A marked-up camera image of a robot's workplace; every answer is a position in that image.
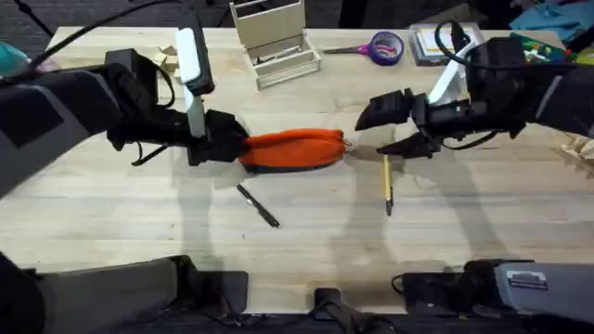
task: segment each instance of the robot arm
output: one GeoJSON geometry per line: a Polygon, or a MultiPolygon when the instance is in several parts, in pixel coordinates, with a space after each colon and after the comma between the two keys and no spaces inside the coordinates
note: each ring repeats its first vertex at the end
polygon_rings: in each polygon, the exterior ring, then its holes
{"type": "Polygon", "coordinates": [[[171,109],[173,98],[158,105],[160,69],[133,49],[109,52],[101,66],[0,81],[0,198],[102,132],[116,150],[134,142],[161,145],[140,162],[168,147],[186,148],[190,165],[233,161],[243,154],[247,133],[235,117],[204,112],[200,96],[211,93],[214,84],[198,15],[188,4],[176,41],[186,112],[171,109]]]}
{"type": "Polygon", "coordinates": [[[415,96],[409,89],[392,92],[372,98],[355,129],[412,119],[417,133],[378,149],[405,159],[431,158],[446,147],[447,138],[462,140],[466,135],[488,133],[452,149],[472,148],[501,133],[513,139],[527,122],[594,137],[594,67],[526,66],[521,42],[514,38],[492,38],[467,56],[470,62],[462,60],[470,99],[444,103],[434,96],[415,96]]]}

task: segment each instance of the blue fabric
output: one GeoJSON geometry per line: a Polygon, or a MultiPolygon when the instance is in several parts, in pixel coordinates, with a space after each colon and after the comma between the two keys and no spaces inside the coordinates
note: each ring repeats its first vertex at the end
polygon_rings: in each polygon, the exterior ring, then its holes
{"type": "Polygon", "coordinates": [[[563,41],[571,41],[580,30],[594,25],[594,0],[564,6],[540,4],[510,23],[514,30],[554,31],[563,41]]]}
{"type": "Polygon", "coordinates": [[[25,64],[27,64],[27,55],[15,47],[0,42],[0,76],[11,75],[25,64]]]}

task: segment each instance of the black pen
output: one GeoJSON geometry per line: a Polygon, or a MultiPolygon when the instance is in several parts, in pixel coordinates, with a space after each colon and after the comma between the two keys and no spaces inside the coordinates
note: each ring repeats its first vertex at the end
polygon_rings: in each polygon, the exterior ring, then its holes
{"type": "Polygon", "coordinates": [[[252,194],[250,194],[250,192],[248,192],[248,190],[246,190],[246,188],[244,188],[240,184],[235,184],[235,187],[239,190],[241,195],[243,195],[243,197],[248,201],[248,203],[250,203],[254,208],[256,208],[258,213],[260,213],[262,218],[264,218],[264,220],[266,220],[266,222],[269,225],[271,225],[272,227],[275,227],[275,228],[280,227],[280,224],[278,223],[277,218],[275,218],[272,214],[270,214],[270,212],[268,212],[268,210],[262,204],[260,204],[260,202],[257,201],[252,196],[252,194]]]}

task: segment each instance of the black cable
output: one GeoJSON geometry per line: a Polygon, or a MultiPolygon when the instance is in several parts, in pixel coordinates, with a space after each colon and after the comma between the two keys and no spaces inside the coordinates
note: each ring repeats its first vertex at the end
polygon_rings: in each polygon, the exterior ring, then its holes
{"type": "Polygon", "coordinates": [[[460,26],[460,24],[457,21],[453,20],[453,19],[447,19],[447,20],[439,23],[437,25],[437,27],[435,28],[435,36],[434,36],[435,43],[437,44],[437,47],[439,47],[439,50],[441,52],[443,52],[446,57],[448,57],[448,58],[456,61],[457,63],[466,66],[466,67],[472,67],[472,68],[475,68],[475,69],[482,69],[482,70],[505,70],[505,71],[509,71],[509,70],[526,70],[526,69],[530,69],[530,68],[539,68],[539,67],[575,68],[575,67],[578,66],[577,64],[569,64],[569,63],[563,63],[563,64],[533,63],[533,64],[508,65],[508,66],[493,66],[493,65],[479,65],[479,64],[474,64],[474,63],[469,62],[465,58],[460,58],[460,57],[456,56],[454,53],[452,53],[450,50],[448,50],[447,47],[442,42],[440,31],[441,31],[442,27],[445,26],[448,23],[452,25],[452,32],[455,29],[462,29],[462,27],[460,26]]]}
{"type": "Polygon", "coordinates": [[[33,13],[33,10],[31,9],[31,7],[25,3],[23,3],[20,0],[12,0],[14,1],[15,4],[17,4],[17,6],[19,6],[19,10],[20,12],[24,13],[25,15],[27,15],[30,19],[33,20],[33,22],[35,22],[37,24],[37,26],[39,28],[41,28],[41,30],[43,30],[45,33],[47,33],[47,35],[49,37],[53,37],[54,33],[49,30],[49,28],[47,28],[47,26],[45,25],[45,23],[43,21],[41,21],[41,19],[39,19],[35,13],[33,13]]]}
{"type": "Polygon", "coordinates": [[[169,148],[167,145],[161,145],[161,146],[159,146],[159,148],[150,152],[146,157],[143,157],[142,156],[142,145],[140,145],[139,142],[137,142],[137,144],[138,144],[138,153],[140,154],[140,157],[138,158],[138,160],[131,163],[135,167],[142,166],[143,164],[147,163],[149,160],[155,158],[156,156],[161,154],[161,152],[163,152],[164,150],[169,148]]]}
{"type": "Polygon", "coordinates": [[[138,6],[133,6],[130,7],[128,9],[125,9],[117,14],[108,16],[104,19],[100,19],[94,23],[91,23],[87,26],[84,26],[81,30],[79,30],[78,32],[75,32],[73,34],[71,34],[70,36],[64,38],[62,41],[60,41],[59,43],[57,43],[56,45],[48,48],[43,54],[37,56],[32,62],[31,64],[29,64],[29,69],[30,71],[34,71],[39,65],[41,65],[41,63],[43,63],[46,59],[50,58],[51,56],[53,56],[54,54],[56,54],[59,50],[61,50],[62,48],[64,48],[66,45],[69,45],[70,43],[72,43],[73,41],[75,41],[76,39],[78,39],[79,37],[83,36],[84,34],[94,30],[97,27],[100,26],[104,26],[107,23],[112,22],[113,20],[122,18],[128,14],[134,13],[137,10],[140,9],[144,9],[150,6],[156,6],[156,5],[161,5],[161,4],[167,4],[167,3],[180,3],[180,0],[154,0],[154,1],[150,1],[144,4],[140,4],[138,6]]]}
{"type": "Polygon", "coordinates": [[[396,281],[399,280],[400,278],[402,278],[402,275],[396,275],[396,276],[392,277],[392,290],[394,290],[394,292],[396,292],[400,297],[402,297],[403,291],[396,286],[396,281]]]}
{"type": "Polygon", "coordinates": [[[167,83],[167,86],[169,87],[169,90],[171,91],[171,99],[169,100],[169,102],[167,102],[167,104],[165,104],[163,106],[160,106],[160,107],[170,108],[175,103],[174,84],[171,82],[171,77],[169,76],[169,73],[167,73],[164,69],[162,69],[161,66],[155,65],[155,67],[157,68],[157,71],[161,74],[161,76],[163,77],[163,79],[167,83]]]}
{"type": "Polygon", "coordinates": [[[476,148],[477,146],[479,146],[481,144],[484,144],[484,143],[488,142],[489,140],[495,138],[495,136],[497,134],[498,134],[497,131],[493,131],[493,132],[490,132],[488,135],[484,135],[484,136],[476,139],[473,142],[470,142],[468,144],[464,144],[464,145],[461,145],[461,146],[458,146],[458,147],[450,147],[449,145],[446,145],[444,143],[442,143],[442,146],[444,148],[449,148],[449,149],[452,149],[452,150],[463,150],[463,149],[468,149],[468,148],[476,148]]]}

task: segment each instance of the white desk organizer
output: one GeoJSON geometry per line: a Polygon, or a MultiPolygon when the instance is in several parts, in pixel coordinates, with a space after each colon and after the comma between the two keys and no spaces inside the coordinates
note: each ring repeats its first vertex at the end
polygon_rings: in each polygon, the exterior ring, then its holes
{"type": "Polygon", "coordinates": [[[238,8],[266,1],[229,4],[258,90],[320,69],[320,56],[303,30],[303,0],[241,18],[238,16],[238,8]]]}

